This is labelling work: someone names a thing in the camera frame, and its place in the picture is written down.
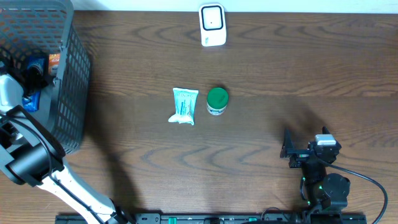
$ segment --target white wall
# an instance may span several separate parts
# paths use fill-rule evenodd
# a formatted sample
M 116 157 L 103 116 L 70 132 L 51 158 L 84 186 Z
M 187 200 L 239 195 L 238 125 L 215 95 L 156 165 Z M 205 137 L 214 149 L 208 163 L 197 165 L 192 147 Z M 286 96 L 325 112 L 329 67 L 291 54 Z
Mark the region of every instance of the white wall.
M 76 10 L 197 11 L 214 1 L 72 0 Z M 398 0 L 218 0 L 228 12 L 398 13 Z

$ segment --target basket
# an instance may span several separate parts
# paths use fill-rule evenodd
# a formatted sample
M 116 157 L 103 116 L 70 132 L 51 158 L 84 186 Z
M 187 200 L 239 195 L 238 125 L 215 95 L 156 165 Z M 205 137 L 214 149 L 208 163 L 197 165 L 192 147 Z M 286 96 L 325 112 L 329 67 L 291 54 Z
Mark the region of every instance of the basket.
M 60 53 L 54 85 L 40 94 L 32 113 L 71 154 L 83 136 L 91 63 L 72 25 L 69 0 L 0 0 L 0 54 L 21 68 L 31 54 Z

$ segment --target white packet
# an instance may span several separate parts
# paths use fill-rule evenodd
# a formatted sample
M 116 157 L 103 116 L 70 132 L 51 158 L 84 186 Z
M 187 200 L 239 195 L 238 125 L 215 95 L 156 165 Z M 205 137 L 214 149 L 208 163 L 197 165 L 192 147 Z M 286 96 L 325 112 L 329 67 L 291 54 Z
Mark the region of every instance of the white packet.
M 188 90 L 182 88 L 173 88 L 175 115 L 169 118 L 169 122 L 189 123 L 194 125 L 193 113 L 195 112 L 195 105 L 199 90 Z

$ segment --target wood grain surface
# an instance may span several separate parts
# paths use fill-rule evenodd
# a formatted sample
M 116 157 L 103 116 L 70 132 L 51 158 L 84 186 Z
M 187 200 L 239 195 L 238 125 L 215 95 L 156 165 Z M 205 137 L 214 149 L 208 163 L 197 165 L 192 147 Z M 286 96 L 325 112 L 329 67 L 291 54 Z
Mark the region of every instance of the wood grain surface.
M 93 59 L 73 169 L 132 212 L 295 210 L 301 171 L 279 159 L 283 129 L 305 146 L 327 126 L 335 162 L 380 181 L 382 223 L 398 213 L 398 15 L 227 13 L 227 43 L 204 48 L 197 13 L 76 12 Z M 200 91 L 195 125 L 168 123 L 172 88 Z M 224 86 L 226 112 L 206 95 Z M 371 223 L 381 191 L 352 175 L 346 212 Z M 1 223 L 74 213 L 53 195 L 0 175 Z

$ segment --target small container with green lid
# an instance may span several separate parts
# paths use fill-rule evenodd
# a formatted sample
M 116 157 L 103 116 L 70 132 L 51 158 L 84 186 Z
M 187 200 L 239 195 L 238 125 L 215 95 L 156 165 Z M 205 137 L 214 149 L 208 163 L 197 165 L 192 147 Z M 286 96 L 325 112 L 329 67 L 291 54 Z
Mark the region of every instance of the small container with green lid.
M 214 88 L 207 95 L 207 110 L 212 115 L 224 113 L 228 104 L 229 96 L 223 88 Z

